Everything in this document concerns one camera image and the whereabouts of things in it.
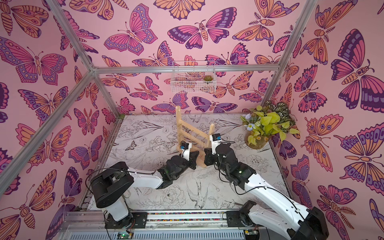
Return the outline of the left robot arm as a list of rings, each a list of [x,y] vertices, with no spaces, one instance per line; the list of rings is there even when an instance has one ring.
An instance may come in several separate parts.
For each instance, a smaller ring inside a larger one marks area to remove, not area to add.
[[[93,177],[90,189],[97,208],[106,211],[105,228],[122,229],[134,225],[134,216],[124,197],[130,187],[165,189],[187,169],[196,169],[199,154],[198,151],[184,151],[171,157],[154,172],[130,169],[125,162],[118,162]]]

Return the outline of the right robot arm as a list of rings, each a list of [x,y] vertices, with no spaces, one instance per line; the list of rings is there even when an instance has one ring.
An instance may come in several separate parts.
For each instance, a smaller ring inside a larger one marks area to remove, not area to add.
[[[329,230],[325,215],[318,208],[308,208],[284,195],[269,184],[256,170],[236,157],[229,143],[206,148],[206,166],[214,166],[234,190],[252,194],[264,202],[266,210],[254,201],[247,201],[239,211],[243,224],[261,225],[287,240],[326,240]]]

